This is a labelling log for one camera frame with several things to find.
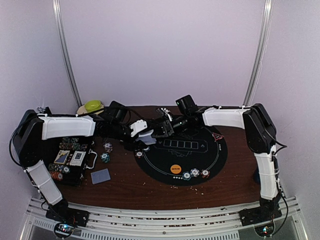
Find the stack of poker chips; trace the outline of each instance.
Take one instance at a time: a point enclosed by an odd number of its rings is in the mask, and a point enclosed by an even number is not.
[[[68,143],[68,142],[60,142],[59,149],[61,150],[74,150],[74,151],[86,151],[88,148],[88,144],[80,144],[80,143]]]
[[[68,137],[68,136],[66,136],[66,137],[63,137],[62,138],[62,142],[63,143],[67,143],[67,144],[75,144],[75,143],[77,143],[77,142],[79,142],[79,138],[78,137]]]
[[[103,147],[104,147],[105,152],[108,154],[111,153],[113,150],[112,144],[110,142],[105,142],[103,144]]]
[[[53,180],[57,180],[57,181],[61,181],[64,176],[61,172],[57,172],[57,171],[49,171],[50,175],[51,175],[51,178]]]
[[[48,166],[48,169],[51,172],[58,172],[58,173],[63,173],[63,174],[70,173],[70,168],[68,166],[64,166],[64,165],[56,164],[56,163],[50,163]]]
[[[100,156],[102,162],[104,162],[105,164],[110,162],[110,155],[108,153],[102,153],[102,155]]]

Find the poker chip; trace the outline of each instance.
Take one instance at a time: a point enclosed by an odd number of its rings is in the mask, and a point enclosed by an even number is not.
[[[71,138],[71,141],[70,141],[72,144],[75,144],[77,142],[79,142],[79,138],[78,137],[73,137]]]
[[[104,162],[105,164],[110,162],[110,156],[108,153],[103,153],[100,157],[102,162]]]
[[[65,173],[65,174],[68,174],[68,173],[70,173],[70,168],[67,167],[67,166],[64,166],[62,172]]]
[[[63,173],[63,174],[70,173],[70,168],[68,166],[64,166],[64,165],[56,164],[56,163],[50,163],[48,166],[48,170],[51,172],[58,172],[58,173]]]
[[[192,169],[190,173],[191,173],[192,177],[194,177],[194,178],[198,177],[200,174],[199,170],[196,168]]]
[[[59,143],[59,149],[67,150],[67,147],[68,147],[68,143],[66,143],[66,142],[60,142]]]
[[[71,141],[70,137],[68,137],[68,136],[65,136],[65,137],[62,138],[62,142],[63,143],[70,143],[70,141]]]
[[[112,150],[113,150],[113,147],[112,147],[112,144],[110,142],[106,142],[103,144],[103,147],[104,147],[104,150],[107,152],[107,153],[111,153]]]
[[[136,155],[138,158],[141,158],[142,155],[143,155],[143,153],[142,153],[141,151],[137,151],[137,152],[135,153],[135,155]]]
[[[82,144],[79,150],[85,152],[87,148],[88,148],[88,144]]]
[[[81,149],[80,143],[73,143],[72,150],[79,151]]]
[[[150,151],[150,147],[148,146],[148,147],[144,148],[143,151],[149,152]]]
[[[61,181],[64,178],[63,174],[60,172],[50,171],[49,173],[53,180]]]
[[[203,179],[206,179],[210,176],[210,172],[208,170],[204,169],[201,171],[201,175],[202,175]]]
[[[191,174],[190,172],[186,171],[182,174],[183,180],[189,181],[191,179]]]

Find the yellow-green object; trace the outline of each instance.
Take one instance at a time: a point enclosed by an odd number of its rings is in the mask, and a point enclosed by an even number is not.
[[[99,100],[88,101],[84,105],[84,108],[88,113],[91,113],[91,112],[99,110],[101,108],[101,102]]]

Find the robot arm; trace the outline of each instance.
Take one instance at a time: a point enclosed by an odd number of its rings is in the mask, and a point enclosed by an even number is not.
[[[254,111],[253,109],[261,110],[264,115],[261,116],[258,110]],[[276,137],[276,128],[270,118],[268,118],[268,120],[270,119],[268,122],[264,122],[264,116],[269,117],[261,104],[256,104],[252,108],[245,106],[241,108],[212,107],[202,114],[206,126],[228,126],[245,130],[247,145],[258,164],[261,198],[272,200],[278,194],[278,170],[275,169],[273,158],[273,154],[276,152],[276,143],[272,139]]]
[[[70,136],[102,136],[125,141],[127,144],[139,145],[136,134],[147,127],[144,120],[139,120],[130,126],[119,124],[121,116],[104,116],[101,118],[94,114],[86,116],[52,115],[49,113],[36,114],[27,110],[20,122],[13,138],[13,145],[19,158],[19,164],[29,176],[32,184],[51,206],[68,205],[61,192],[49,174],[42,160],[42,142],[52,138]]]

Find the black cable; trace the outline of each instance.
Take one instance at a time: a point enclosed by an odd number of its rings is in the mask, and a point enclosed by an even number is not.
[[[148,118],[145,118],[143,117],[142,115],[140,115],[136,110],[128,107],[128,106],[119,106],[119,107],[106,107],[106,109],[118,109],[118,110],[128,110],[129,111],[129,114],[130,112],[134,113],[138,118],[146,121],[147,123],[149,123],[149,125],[151,125],[151,123],[156,123],[158,124],[156,121],[154,121],[153,119],[148,119]]]
[[[41,208],[45,211],[47,211],[46,209],[44,209],[44,204],[46,203],[46,201],[44,201],[43,203],[41,203]]]
[[[12,154],[12,150],[11,150],[11,148],[12,148],[12,141],[13,141],[13,139],[16,137],[17,132],[19,131],[19,129],[22,128],[22,127],[23,127],[25,124],[27,124],[28,122],[30,122],[32,119],[34,119],[34,118],[29,118],[29,119],[25,120],[24,122],[20,123],[20,124],[18,125],[18,127],[13,131],[13,133],[12,133],[12,135],[11,135],[11,137],[10,137],[10,140],[9,140],[9,154],[10,154],[10,157],[11,157],[12,161],[13,161],[16,165],[18,165],[19,167],[22,167],[22,165],[15,160],[15,158],[14,158],[14,156],[13,156],[13,154]]]
[[[150,119],[145,119],[142,115],[140,115],[136,110],[130,108],[130,107],[127,107],[127,106],[105,106],[103,108],[100,108],[100,109],[97,109],[97,110],[94,110],[94,111],[91,111],[91,112],[87,112],[87,113],[83,113],[83,114],[78,114],[78,115],[73,115],[73,114],[48,114],[47,116],[48,117],[85,117],[85,116],[88,116],[88,115],[91,115],[91,114],[95,114],[95,113],[98,113],[98,112],[101,112],[101,111],[105,111],[105,110],[108,110],[108,109],[117,109],[117,110],[128,110],[132,113],[134,113],[135,115],[137,115],[139,118],[141,118],[142,120],[150,120]]]
[[[46,204],[48,205],[48,207],[50,208],[50,210],[51,210],[57,217],[59,217],[60,219],[62,219],[62,222],[63,222],[63,223],[66,223],[67,220],[66,220],[64,217],[62,217],[60,214],[58,214],[58,213],[52,208],[52,206],[47,202],[47,200],[45,200],[45,201],[46,201]]]
[[[253,110],[258,116],[260,116],[258,110],[255,109],[255,108],[252,107],[252,106],[245,107],[244,109],[251,109],[251,110]],[[285,148],[288,147],[287,145],[285,145],[285,144],[277,141],[277,140],[270,134],[270,132],[267,131],[267,129],[266,129],[264,126],[263,126],[263,129],[264,129],[264,131],[266,132],[266,134],[268,134],[268,136],[269,136],[276,144],[278,144],[278,145],[281,146],[277,151],[275,151],[274,155],[276,155],[280,150],[285,149]]]
[[[129,111],[129,119],[128,119],[128,121],[126,121],[126,123],[124,125],[126,126],[130,122],[130,120],[131,120],[131,111]]]
[[[279,185],[278,185],[278,184],[277,184],[276,188],[278,189],[278,192],[280,193],[281,198],[282,198],[282,200],[284,201],[284,204],[285,204],[285,206],[286,206],[286,214],[285,214],[285,217],[284,217],[284,220],[283,220],[282,224],[280,225],[280,227],[279,227],[275,232],[272,233],[272,236],[275,235],[275,234],[277,234],[277,233],[281,230],[281,228],[285,225],[285,222],[286,222],[286,220],[287,220],[287,218],[288,218],[288,214],[289,214],[289,206],[288,206],[288,203],[287,203],[286,199],[284,198],[284,196],[282,195],[282,193],[280,192],[280,188],[279,188]]]
[[[242,109],[241,106],[217,106],[217,105],[212,105],[209,106],[208,108],[215,108],[215,109]]]

